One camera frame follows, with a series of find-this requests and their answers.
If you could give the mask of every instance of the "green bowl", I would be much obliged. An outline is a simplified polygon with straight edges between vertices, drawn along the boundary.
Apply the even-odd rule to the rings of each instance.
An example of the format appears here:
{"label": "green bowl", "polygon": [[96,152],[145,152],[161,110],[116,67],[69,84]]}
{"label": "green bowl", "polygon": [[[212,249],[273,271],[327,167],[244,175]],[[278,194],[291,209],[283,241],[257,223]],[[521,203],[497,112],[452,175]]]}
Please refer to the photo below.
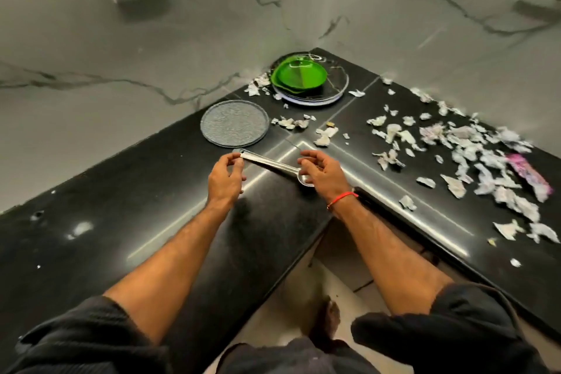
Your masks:
{"label": "green bowl", "polygon": [[292,89],[307,90],[321,86],[327,80],[322,65],[302,56],[287,59],[278,67],[277,78]]}

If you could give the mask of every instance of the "right hand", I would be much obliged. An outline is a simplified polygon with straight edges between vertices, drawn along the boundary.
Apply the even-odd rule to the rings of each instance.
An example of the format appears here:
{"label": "right hand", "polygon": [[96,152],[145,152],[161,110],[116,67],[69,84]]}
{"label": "right hand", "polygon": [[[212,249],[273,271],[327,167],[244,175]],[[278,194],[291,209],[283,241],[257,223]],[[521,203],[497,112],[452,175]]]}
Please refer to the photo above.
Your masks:
{"label": "right hand", "polygon": [[327,204],[343,192],[351,190],[345,178],[345,173],[339,162],[326,156],[321,151],[302,151],[302,158],[298,159],[298,164],[302,165],[301,175],[309,176],[307,183],[312,183],[316,191],[325,199]]}

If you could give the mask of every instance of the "kitchen counter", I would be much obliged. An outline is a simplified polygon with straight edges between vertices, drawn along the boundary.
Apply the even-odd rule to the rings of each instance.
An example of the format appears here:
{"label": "kitchen counter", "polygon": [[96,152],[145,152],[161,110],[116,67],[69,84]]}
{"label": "kitchen counter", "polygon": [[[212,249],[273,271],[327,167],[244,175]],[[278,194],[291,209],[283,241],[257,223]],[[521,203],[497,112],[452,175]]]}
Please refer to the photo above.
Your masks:
{"label": "kitchen counter", "polygon": [[[487,238],[498,236],[492,222],[520,218],[496,206],[490,197],[474,195],[475,184],[467,187],[464,199],[456,200],[438,176],[452,174],[456,168],[443,147],[418,153],[416,158],[403,151],[401,160],[407,167],[401,172],[382,172],[371,152],[385,151],[388,145],[371,134],[366,119],[383,115],[385,103],[399,110],[399,120],[403,115],[418,117],[424,111],[435,115],[436,104],[425,105],[396,84],[391,86],[396,94],[390,96],[378,76],[340,62],[349,74],[349,89],[365,90],[365,97],[346,93],[333,106],[305,110],[292,105],[285,109],[283,101],[263,94],[249,98],[243,89],[230,94],[227,98],[258,103],[271,118],[284,115],[296,119],[306,113],[318,119],[304,131],[271,126],[250,150],[296,165],[298,151],[314,147],[316,127],[323,127],[328,120],[335,122],[340,132],[325,151],[340,160],[353,185],[374,197],[376,209],[403,222],[408,233],[432,245],[441,257],[500,288],[538,327],[559,336],[561,317],[555,308],[561,302],[557,287],[561,245],[547,240],[535,244],[523,236],[515,242],[501,240],[496,248],[488,245]],[[4,290],[0,368],[15,359],[13,345],[19,335],[105,291],[203,207],[207,175],[226,152],[200,134],[203,112],[0,216],[0,281]],[[456,117],[450,115],[447,120],[453,118],[460,125],[462,118]],[[351,136],[349,145],[342,137],[345,132]],[[444,165],[434,161],[436,153],[445,157]],[[557,158],[539,150],[528,158],[554,188],[561,188]],[[313,189],[250,163],[246,163],[245,174],[245,192],[219,229],[165,340],[176,372],[202,372],[330,220]],[[431,177],[437,188],[417,184],[417,176]],[[417,211],[404,211],[398,204],[405,193],[415,200]],[[561,231],[556,209],[555,194],[540,206],[543,222]],[[521,268],[510,265],[512,257],[522,263]]]}

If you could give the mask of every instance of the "floor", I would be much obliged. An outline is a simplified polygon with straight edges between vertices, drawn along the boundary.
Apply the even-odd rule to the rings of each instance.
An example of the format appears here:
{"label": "floor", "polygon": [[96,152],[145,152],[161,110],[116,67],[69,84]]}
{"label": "floor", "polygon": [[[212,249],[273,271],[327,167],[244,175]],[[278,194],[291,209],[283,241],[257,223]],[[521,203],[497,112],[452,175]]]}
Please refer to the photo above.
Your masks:
{"label": "floor", "polygon": [[[413,250],[423,250],[401,231],[392,230]],[[439,263],[456,282],[466,281],[450,266]],[[410,366],[400,364],[373,350],[353,342],[351,322],[367,312],[388,312],[382,296],[372,282],[366,265],[342,224],[334,220],[327,227],[324,239],[317,243],[294,268],[283,284],[251,317],[232,344],[246,342],[254,346],[285,345],[301,336],[301,330],[310,327],[321,297],[329,295],[341,310],[341,324],[336,338],[345,340],[353,349],[367,358],[382,374],[412,374]],[[561,370],[561,346],[550,341],[522,321],[527,339],[538,349],[551,370]],[[214,374],[219,358],[205,374]]]}

